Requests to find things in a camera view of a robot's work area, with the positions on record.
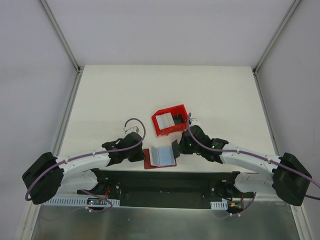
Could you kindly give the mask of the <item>aluminium side rail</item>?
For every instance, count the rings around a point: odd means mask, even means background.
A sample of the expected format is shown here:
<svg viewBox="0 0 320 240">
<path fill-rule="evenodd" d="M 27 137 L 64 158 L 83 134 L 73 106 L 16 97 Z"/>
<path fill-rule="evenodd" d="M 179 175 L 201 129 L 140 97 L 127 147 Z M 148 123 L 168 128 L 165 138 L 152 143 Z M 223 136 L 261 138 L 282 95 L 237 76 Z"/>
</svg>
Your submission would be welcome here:
<svg viewBox="0 0 320 240">
<path fill-rule="evenodd" d="M 274 177 L 274 170 L 277 169 L 278 167 L 277 164 L 280 162 L 280 159 L 279 159 L 280 155 L 279 155 L 277 144 L 274 139 L 274 133 L 271 127 L 270 118 L 267 112 L 267 107 L 262 94 L 262 90 L 258 83 L 258 78 L 256 75 L 253 75 L 253 78 L 256 84 L 256 88 L 260 98 L 265 121 L 268 127 L 269 136 L 270 136 L 270 140 L 273 147 L 273 153 L 264 154 L 264 153 L 259 153 L 255 151 L 253 152 L 249 151 L 249 156 L 246 157 L 248 159 L 248 167 L 249 167 L 248 169 L 258 174 L 261 174 L 268 179 L 272 179 Z"/>
<path fill-rule="evenodd" d="M 81 82 L 81 78 L 83 75 L 83 71 L 84 71 L 84 66 L 81 66 L 79 68 L 79 70 L 77 71 L 76 75 L 75 75 L 75 79 L 72 83 L 71 89 L 68 93 L 68 98 L 67 98 L 67 102 L 65 105 L 65 108 L 63 110 L 63 115 L 62 115 L 62 119 L 61 122 L 59 124 L 58 130 L 57 130 L 57 134 L 56 134 L 56 138 L 52 147 L 52 154 L 53 156 L 58 156 L 61 152 L 61 148 L 63 145 L 63 141 L 65 138 L 65 134 L 66 134 L 66 130 L 68 127 L 68 123 L 70 120 L 70 116 L 72 113 L 72 109 L 74 106 L 74 102 L 77 96 L 77 92 L 79 89 L 79 85 Z"/>
</svg>

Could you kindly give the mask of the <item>aluminium frame post right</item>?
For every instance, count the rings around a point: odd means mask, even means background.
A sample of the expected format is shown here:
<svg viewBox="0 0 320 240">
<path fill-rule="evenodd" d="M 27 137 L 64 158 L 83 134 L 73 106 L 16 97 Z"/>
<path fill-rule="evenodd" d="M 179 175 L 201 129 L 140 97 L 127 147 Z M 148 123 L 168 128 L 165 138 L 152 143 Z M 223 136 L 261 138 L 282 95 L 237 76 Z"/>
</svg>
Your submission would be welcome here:
<svg viewBox="0 0 320 240">
<path fill-rule="evenodd" d="M 272 49 L 276 45 L 278 39 L 280 38 L 281 34 L 289 24 L 290 20 L 294 16 L 295 12 L 299 8 L 303 1 L 302 0 L 293 0 L 290 4 L 288 10 L 286 11 L 285 15 L 283 16 L 282 20 L 280 21 L 278 27 L 276 28 L 275 32 L 273 33 L 271 39 L 269 40 L 266 48 L 262 52 L 262 55 L 260 56 L 258 62 L 256 65 L 252 68 L 253 75 L 256 76 L 257 73 L 262 68 L 264 62 L 266 61 L 267 57 L 271 53 Z"/>
</svg>

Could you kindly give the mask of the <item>red plastic bin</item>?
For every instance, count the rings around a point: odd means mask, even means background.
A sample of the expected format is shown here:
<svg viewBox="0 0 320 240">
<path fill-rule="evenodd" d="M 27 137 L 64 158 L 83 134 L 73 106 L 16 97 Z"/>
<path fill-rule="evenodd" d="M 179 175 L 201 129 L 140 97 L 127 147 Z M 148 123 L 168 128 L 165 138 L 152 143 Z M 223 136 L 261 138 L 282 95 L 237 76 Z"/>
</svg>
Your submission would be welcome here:
<svg viewBox="0 0 320 240">
<path fill-rule="evenodd" d="M 160 130 L 156 120 L 156 116 L 162 115 L 165 113 L 171 113 L 175 125 L 172 127 Z M 153 122 L 155 133 L 159 137 L 159 136 L 168 136 L 171 133 L 184 131 L 187 128 L 187 117 L 188 117 L 188 114 L 185 106 L 183 104 L 180 104 L 180 105 L 158 110 L 156 113 L 154 113 L 151 116 L 151 120 Z"/>
</svg>

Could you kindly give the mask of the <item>aluminium frame post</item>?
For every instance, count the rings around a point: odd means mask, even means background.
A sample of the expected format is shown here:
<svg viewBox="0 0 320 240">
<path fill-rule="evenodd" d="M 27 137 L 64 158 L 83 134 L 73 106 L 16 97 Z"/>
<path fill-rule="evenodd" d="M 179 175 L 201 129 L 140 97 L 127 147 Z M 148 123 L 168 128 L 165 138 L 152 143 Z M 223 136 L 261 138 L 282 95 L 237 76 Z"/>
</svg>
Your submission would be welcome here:
<svg viewBox="0 0 320 240">
<path fill-rule="evenodd" d="M 44 14 L 46 15 L 46 18 L 57 38 L 57 40 L 59 41 L 63 51 L 65 52 L 68 60 L 70 61 L 71 65 L 73 66 L 74 70 L 77 73 L 80 73 L 82 71 L 82 67 L 80 66 L 80 64 L 78 63 L 78 61 L 76 60 L 76 57 L 48 3 L 47 0 L 38 0 L 39 5 L 41 6 L 42 10 L 44 11 Z"/>
<path fill-rule="evenodd" d="M 278 39 L 280 38 L 281 34 L 289 24 L 290 20 L 294 16 L 295 12 L 299 8 L 303 1 L 302 0 L 293 0 L 290 4 L 288 10 L 286 11 L 285 15 L 283 16 L 282 20 L 280 21 L 278 27 L 276 28 L 275 32 L 273 33 L 271 39 L 269 40 L 266 48 L 262 52 L 262 55 L 260 56 L 258 62 L 256 65 L 252 68 L 253 75 L 256 76 L 257 73 L 262 68 L 264 62 L 266 61 L 267 57 L 271 53 L 272 49 L 276 45 Z"/>
</svg>

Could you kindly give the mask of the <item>aluminium frame post left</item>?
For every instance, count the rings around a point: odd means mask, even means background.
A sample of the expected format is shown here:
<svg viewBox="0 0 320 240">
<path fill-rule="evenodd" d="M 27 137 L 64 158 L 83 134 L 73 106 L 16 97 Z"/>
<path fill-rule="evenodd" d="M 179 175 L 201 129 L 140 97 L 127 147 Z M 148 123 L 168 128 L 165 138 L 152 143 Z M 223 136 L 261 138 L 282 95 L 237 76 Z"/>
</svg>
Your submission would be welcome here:
<svg viewBox="0 0 320 240">
<path fill-rule="evenodd" d="M 48 3 L 47 0 L 38 0 L 39 5 L 41 6 L 42 10 L 44 11 L 44 14 L 46 15 L 46 18 L 57 38 L 57 40 L 59 41 L 63 51 L 65 52 L 68 60 L 70 61 L 71 65 L 73 66 L 74 70 L 77 73 L 80 73 L 82 71 L 82 67 L 80 66 L 80 64 L 78 63 L 78 61 L 76 60 L 76 57 Z"/>
</svg>

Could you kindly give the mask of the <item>white card stack in bin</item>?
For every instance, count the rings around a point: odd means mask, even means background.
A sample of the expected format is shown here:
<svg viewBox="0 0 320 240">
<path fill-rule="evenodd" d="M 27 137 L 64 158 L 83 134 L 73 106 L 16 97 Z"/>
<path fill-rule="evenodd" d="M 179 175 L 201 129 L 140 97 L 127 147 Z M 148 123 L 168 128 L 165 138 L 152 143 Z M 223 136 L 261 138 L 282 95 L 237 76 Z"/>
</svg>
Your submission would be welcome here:
<svg viewBox="0 0 320 240">
<path fill-rule="evenodd" d="M 170 112 L 155 116 L 160 130 L 173 127 L 175 125 L 173 116 Z"/>
</svg>

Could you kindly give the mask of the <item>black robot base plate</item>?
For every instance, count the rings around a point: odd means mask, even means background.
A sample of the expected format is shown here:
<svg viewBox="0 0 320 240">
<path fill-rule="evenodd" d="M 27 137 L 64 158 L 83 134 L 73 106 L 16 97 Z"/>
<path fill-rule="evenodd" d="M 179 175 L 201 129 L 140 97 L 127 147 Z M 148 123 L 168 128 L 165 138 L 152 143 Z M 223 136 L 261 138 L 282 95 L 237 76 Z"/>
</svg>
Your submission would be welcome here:
<svg viewBox="0 0 320 240">
<path fill-rule="evenodd" d="M 210 202 L 251 199 L 253 192 L 241 193 L 229 180 L 235 172 L 165 172 L 95 170 L 98 184 L 90 190 L 120 200 L 122 207 L 209 209 Z"/>
</svg>

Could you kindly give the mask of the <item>aluminium side rail right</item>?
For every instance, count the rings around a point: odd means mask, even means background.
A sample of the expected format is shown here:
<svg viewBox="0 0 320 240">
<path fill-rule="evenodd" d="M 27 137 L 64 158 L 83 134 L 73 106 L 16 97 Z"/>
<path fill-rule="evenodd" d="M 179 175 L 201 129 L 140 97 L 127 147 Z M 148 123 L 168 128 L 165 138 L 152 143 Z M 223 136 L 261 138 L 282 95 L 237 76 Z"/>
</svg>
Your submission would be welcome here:
<svg viewBox="0 0 320 240">
<path fill-rule="evenodd" d="M 272 179 L 274 177 L 274 170 L 277 169 L 278 167 L 277 164 L 280 162 L 280 159 L 279 159 L 280 155 L 279 155 L 277 144 L 274 139 L 274 133 L 271 127 L 270 118 L 267 112 L 267 107 L 262 94 L 262 90 L 258 83 L 258 78 L 256 75 L 253 75 L 253 78 L 256 84 L 256 88 L 260 98 L 265 121 L 268 127 L 269 136 L 270 136 L 270 140 L 273 147 L 273 153 L 264 154 L 264 153 L 259 153 L 255 151 L 253 152 L 249 151 L 249 156 L 246 157 L 248 159 L 248 167 L 249 167 L 248 169 L 258 174 L 261 174 L 268 179 Z"/>
</svg>

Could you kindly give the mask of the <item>aluminium side rail left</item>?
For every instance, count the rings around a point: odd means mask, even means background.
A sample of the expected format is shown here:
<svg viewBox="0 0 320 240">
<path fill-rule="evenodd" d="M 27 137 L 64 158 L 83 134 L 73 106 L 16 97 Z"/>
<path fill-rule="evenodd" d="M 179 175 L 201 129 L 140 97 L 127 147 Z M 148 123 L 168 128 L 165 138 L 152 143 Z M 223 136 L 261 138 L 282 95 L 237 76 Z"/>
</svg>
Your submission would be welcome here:
<svg viewBox="0 0 320 240">
<path fill-rule="evenodd" d="M 84 66 L 81 66 L 79 68 L 79 70 L 77 71 L 76 75 L 75 75 L 75 79 L 72 83 L 71 89 L 68 93 L 68 98 L 67 98 L 67 102 L 65 105 L 65 108 L 63 110 L 63 115 L 62 115 L 62 119 L 61 122 L 59 124 L 58 130 L 57 130 L 57 134 L 56 134 L 56 138 L 52 147 L 52 154 L 53 156 L 58 156 L 61 152 L 61 148 L 63 145 L 63 141 L 65 138 L 65 134 L 66 134 L 66 130 L 68 127 L 68 123 L 70 120 L 70 116 L 72 113 L 72 109 L 74 106 L 74 102 L 77 96 L 77 92 L 79 89 L 79 85 L 81 82 L 81 78 L 83 75 L 83 71 L 84 71 Z"/>
</svg>

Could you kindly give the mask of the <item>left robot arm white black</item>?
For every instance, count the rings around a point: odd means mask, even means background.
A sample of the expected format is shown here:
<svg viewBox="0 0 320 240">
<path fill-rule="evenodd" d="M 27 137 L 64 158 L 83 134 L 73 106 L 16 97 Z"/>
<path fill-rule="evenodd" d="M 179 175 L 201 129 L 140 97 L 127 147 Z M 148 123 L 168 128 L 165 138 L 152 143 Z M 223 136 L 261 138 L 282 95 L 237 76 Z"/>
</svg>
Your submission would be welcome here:
<svg viewBox="0 0 320 240">
<path fill-rule="evenodd" d="M 125 159 L 144 160 L 143 140 L 143 136 L 131 132 L 103 143 L 101 150 L 83 155 L 61 157 L 45 152 L 22 175 L 26 187 L 24 198 L 39 205 L 61 193 L 90 190 L 96 195 L 102 194 L 106 183 L 94 171 L 120 164 Z"/>
</svg>

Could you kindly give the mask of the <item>red leather card holder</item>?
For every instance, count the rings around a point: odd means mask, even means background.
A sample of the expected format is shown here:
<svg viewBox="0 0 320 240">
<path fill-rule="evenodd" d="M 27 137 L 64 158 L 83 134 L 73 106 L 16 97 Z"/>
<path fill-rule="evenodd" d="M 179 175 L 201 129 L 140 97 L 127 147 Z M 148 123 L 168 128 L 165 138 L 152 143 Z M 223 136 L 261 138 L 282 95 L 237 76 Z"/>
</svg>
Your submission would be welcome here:
<svg viewBox="0 0 320 240">
<path fill-rule="evenodd" d="M 143 149 L 145 159 L 143 161 L 144 169 L 160 169 L 176 167 L 177 162 L 174 158 L 171 146 L 153 147 Z"/>
</svg>

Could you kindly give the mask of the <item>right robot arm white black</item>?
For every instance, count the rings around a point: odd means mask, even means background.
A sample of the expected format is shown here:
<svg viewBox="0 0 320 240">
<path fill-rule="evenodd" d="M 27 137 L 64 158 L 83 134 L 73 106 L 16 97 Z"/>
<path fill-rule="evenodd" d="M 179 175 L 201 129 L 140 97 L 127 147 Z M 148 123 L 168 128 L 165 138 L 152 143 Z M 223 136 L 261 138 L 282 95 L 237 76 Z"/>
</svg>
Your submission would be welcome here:
<svg viewBox="0 0 320 240">
<path fill-rule="evenodd" d="M 233 198 L 241 193 L 259 192 L 301 206 L 312 178 L 291 153 L 278 156 L 249 151 L 227 140 L 210 138 L 198 125 L 182 132 L 178 150 L 183 155 L 197 154 L 209 162 L 249 170 L 250 173 L 237 172 L 225 184 L 226 194 Z"/>
</svg>

